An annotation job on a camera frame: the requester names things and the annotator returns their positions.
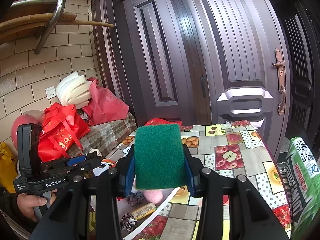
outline human hand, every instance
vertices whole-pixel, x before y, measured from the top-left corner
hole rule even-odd
[[[51,193],[50,205],[56,200],[56,195]],[[32,220],[33,222],[38,222],[35,215],[34,207],[40,207],[47,203],[44,197],[39,197],[35,195],[27,195],[26,193],[19,194],[17,197],[17,205],[21,213]]]

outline screw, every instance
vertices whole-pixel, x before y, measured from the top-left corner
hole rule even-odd
[[[202,173],[204,174],[210,174],[211,173],[211,169],[210,168],[202,168]]]
[[[82,179],[82,177],[79,176],[79,175],[73,177],[73,181],[74,181],[74,182],[80,182],[81,179]]]
[[[110,168],[109,170],[108,170],[108,172],[110,173],[110,174],[115,174],[115,173],[117,173],[117,168],[115,168],[115,167],[112,167],[112,168]]]
[[[239,179],[239,181],[241,181],[241,182],[245,182],[245,181],[247,180],[247,177],[244,176],[244,175],[239,175],[239,176],[238,176],[238,179]]]

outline light switch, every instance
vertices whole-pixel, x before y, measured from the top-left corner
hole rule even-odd
[[[47,94],[47,98],[54,98],[56,96],[56,90],[54,87],[49,87],[45,89],[45,92]]]

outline green package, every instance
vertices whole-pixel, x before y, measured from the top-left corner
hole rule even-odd
[[[290,140],[286,174],[292,198],[292,240],[299,240],[310,232],[314,217],[317,215],[317,220],[320,215],[320,170],[301,137]]]

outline door handle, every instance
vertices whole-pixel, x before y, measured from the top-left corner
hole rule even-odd
[[[205,87],[204,87],[204,78],[202,76],[200,77],[200,82],[201,82],[202,96],[205,98],[206,94],[205,94]]]
[[[277,70],[278,70],[278,90],[282,94],[283,93],[283,89],[285,89],[284,88],[284,74],[285,74],[284,67],[285,67],[285,64],[284,64],[284,61],[283,61],[283,56],[282,56],[281,49],[276,48],[275,49],[275,54],[276,54],[277,62],[276,63],[272,63],[272,65],[274,67],[276,67]]]
[[[284,113],[284,105],[285,105],[285,97],[286,97],[286,91],[285,91],[284,85],[281,85],[281,89],[282,89],[283,97],[282,97],[282,101],[278,105],[278,114],[279,115],[283,115],[283,113]]]

